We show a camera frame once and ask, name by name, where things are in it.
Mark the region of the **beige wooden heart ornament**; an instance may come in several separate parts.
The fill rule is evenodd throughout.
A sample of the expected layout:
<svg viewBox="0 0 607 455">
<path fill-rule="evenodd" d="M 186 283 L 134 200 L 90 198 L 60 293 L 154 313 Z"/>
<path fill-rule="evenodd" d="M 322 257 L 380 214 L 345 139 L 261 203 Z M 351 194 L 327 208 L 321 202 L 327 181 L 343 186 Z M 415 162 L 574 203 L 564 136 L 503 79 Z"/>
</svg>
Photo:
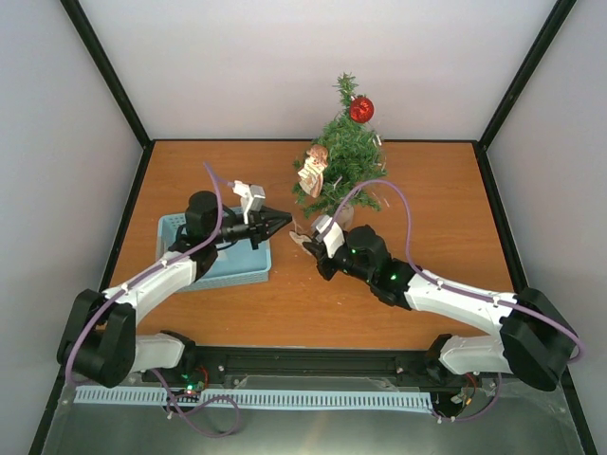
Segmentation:
<svg viewBox="0 0 607 455">
<path fill-rule="evenodd" d="M 311 242 L 311 237 L 298 224 L 295 218 L 292 219 L 292 228 L 289 230 L 289 237 L 302 251 L 309 254 L 309 251 L 304 245 Z"/>
</svg>

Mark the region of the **snowman ornament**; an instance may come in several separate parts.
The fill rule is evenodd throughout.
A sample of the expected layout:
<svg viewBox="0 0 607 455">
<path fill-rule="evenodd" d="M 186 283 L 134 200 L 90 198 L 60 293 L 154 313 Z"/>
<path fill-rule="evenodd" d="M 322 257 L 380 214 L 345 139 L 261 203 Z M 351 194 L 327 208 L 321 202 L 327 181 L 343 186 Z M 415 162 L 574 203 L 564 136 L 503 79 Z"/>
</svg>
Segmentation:
<svg viewBox="0 0 607 455">
<path fill-rule="evenodd" d="M 304 154 L 298 170 L 299 186 L 309 196 L 317 198 L 322 192 L 323 173 L 328 167 L 328 150 L 320 145 L 311 146 Z"/>
</svg>

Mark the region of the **small green christmas tree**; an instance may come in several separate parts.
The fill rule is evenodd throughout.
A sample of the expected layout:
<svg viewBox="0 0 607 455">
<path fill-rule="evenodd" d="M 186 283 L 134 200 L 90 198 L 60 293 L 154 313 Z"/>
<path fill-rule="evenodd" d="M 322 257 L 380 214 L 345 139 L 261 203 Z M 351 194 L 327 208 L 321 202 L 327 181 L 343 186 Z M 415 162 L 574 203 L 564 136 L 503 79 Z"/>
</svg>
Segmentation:
<svg viewBox="0 0 607 455">
<path fill-rule="evenodd" d="M 382 139 L 370 125 L 375 106 L 358 87 L 354 75 L 338 76 L 339 112 L 293 161 L 292 192 L 306 218 L 334 214 L 357 184 L 387 175 Z"/>
</svg>

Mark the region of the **red ball ornament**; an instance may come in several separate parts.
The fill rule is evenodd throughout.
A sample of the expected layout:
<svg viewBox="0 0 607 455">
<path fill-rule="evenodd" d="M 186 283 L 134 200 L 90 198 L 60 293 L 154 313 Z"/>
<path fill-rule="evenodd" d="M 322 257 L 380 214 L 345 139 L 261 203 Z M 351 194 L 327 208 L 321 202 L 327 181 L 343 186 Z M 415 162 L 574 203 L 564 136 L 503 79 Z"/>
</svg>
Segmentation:
<svg viewBox="0 0 607 455">
<path fill-rule="evenodd" d="M 375 106 L 372 101 L 365 96 L 357 96 L 351 99 L 349 107 L 350 119 L 356 123 L 369 122 L 375 113 Z"/>
</svg>

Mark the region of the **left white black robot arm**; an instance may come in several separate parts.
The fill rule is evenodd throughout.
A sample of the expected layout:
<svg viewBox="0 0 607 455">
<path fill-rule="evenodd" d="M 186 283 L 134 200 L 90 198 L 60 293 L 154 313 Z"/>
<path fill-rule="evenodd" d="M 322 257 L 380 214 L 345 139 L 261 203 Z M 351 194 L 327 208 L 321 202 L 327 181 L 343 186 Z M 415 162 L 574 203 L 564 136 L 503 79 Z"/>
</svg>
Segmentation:
<svg viewBox="0 0 607 455">
<path fill-rule="evenodd" d="M 137 327 L 172 294 L 204 277 L 221 245 L 247 241 L 258 249 L 292 220 L 290 213 L 267 207 L 258 186 L 241 200 L 240 212 L 234 212 L 211 191 L 194 193 L 184 224 L 156 263 L 118 286 L 77 295 L 57 353 L 67 381 L 79 374 L 113 388 L 136 372 L 165 370 L 180 382 L 195 375 L 196 345 L 191 339 L 173 331 L 140 336 Z"/>
</svg>

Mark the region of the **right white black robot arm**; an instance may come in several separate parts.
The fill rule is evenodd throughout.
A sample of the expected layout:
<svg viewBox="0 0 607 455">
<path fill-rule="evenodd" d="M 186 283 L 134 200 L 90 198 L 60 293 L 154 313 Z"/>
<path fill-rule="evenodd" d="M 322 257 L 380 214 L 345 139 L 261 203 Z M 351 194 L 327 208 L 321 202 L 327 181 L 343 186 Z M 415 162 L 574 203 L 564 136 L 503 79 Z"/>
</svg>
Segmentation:
<svg viewBox="0 0 607 455">
<path fill-rule="evenodd" d="M 478 337 L 439 336 L 426 353 L 438 381 L 465 373 L 506 373 L 540 391 L 561 382 L 576 349 L 575 332 L 549 298 L 526 287 L 517 294 L 445 280 L 395 258 L 368 225 L 303 242 L 327 281 L 337 272 L 365 282 L 381 302 L 428 312 L 481 331 Z"/>
</svg>

